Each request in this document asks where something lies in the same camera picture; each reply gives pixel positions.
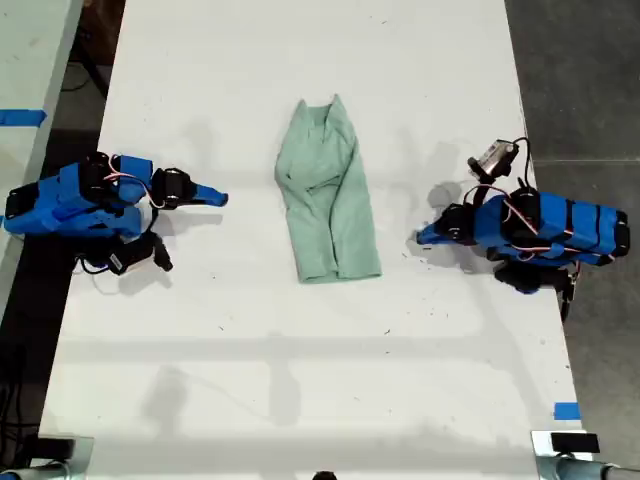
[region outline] mint green cloth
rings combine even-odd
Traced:
[[[301,282],[381,274],[358,139],[337,95],[324,107],[300,101],[278,155],[276,181]]]

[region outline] concrete floor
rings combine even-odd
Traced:
[[[640,225],[640,2],[506,3],[538,185]],[[69,68],[65,85],[83,73]],[[92,84],[63,93],[54,128],[97,140],[103,109]],[[627,258],[586,269],[565,328],[585,428],[600,436],[603,460],[624,466],[640,466],[636,238]]]

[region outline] blue tape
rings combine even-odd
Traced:
[[[45,118],[44,110],[0,110],[0,127],[39,127]]]
[[[553,409],[554,420],[580,420],[580,406],[577,402],[557,402]]]

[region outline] folded cloth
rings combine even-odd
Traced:
[[[300,101],[278,155],[276,181],[301,282],[381,274],[358,139],[338,95],[323,107]]]

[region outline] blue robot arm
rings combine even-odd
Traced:
[[[151,225],[142,231],[136,204],[145,196],[153,207]],[[9,193],[5,228],[14,234],[55,234],[73,239],[79,258],[117,274],[154,255],[169,270],[160,237],[151,232],[158,210],[181,205],[222,207],[228,195],[191,181],[177,168],[157,169],[150,160],[96,152],[57,175]]]

